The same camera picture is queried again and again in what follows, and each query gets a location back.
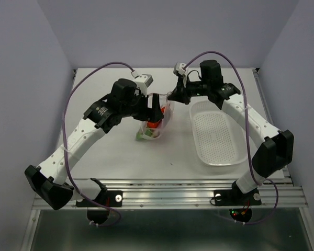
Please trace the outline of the red toy bell pepper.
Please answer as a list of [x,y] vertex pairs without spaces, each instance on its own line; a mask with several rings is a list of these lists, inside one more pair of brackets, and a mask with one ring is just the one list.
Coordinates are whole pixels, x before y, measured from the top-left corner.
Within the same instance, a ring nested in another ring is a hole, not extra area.
[[160,125],[160,122],[147,122],[147,128],[156,129]]

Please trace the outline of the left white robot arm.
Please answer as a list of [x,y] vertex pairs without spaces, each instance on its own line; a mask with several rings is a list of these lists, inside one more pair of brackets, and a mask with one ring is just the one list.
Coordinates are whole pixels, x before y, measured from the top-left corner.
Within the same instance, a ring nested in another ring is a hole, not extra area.
[[74,187],[66,181],[67,171],[123,118],[146,122],[163,119],[158,94],[152,96],[152,106],[148,106],[148,87],[152,82],[149,74],[139,75],[134,80],[115,81],[110,93],[88,107],[76,128],[54,153],[37,166],[26,168],[25,176],[32,190],[52,209],[58,210],[73,200]]

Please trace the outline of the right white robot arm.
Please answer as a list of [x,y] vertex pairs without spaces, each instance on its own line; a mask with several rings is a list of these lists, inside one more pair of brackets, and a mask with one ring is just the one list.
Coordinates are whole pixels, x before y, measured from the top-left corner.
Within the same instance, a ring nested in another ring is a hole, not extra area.
[[270,124],[248,104],[244,91],[224,82],[221,66],[216,60],[202,61],[199,67],[200,79],[191,81],[186,64],[176,63],[173,73],[177,83],[168,100],[188,105],[191,98],[205,96],[245,131],[246,141],[254,142],[257,150],[248,156],[251,167],[235,181],[230,191],[231,200],[242,204],[248,200],[249,192],[291,163],[294,135]]

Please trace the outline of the green toy bitter gourd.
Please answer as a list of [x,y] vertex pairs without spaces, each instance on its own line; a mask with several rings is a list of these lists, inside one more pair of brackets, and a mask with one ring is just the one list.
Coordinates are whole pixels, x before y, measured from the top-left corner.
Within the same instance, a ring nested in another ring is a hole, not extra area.
[[144,141],[144,140],[146,140],[145,134],[141,130],[139,130],[136,133],[136,141]]

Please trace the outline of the clear pink-dotted zip bag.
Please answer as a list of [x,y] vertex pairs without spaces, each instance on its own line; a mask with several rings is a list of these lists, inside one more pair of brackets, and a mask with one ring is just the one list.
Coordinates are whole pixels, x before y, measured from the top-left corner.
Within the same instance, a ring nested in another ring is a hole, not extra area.
[[158,122],[141,122],[139,130],[136,133],[137,141],[151,141],[160,138],[171,123],[175,102],[168,100],[169,94],[159,94],[160,109],[163,113],[163,118]]

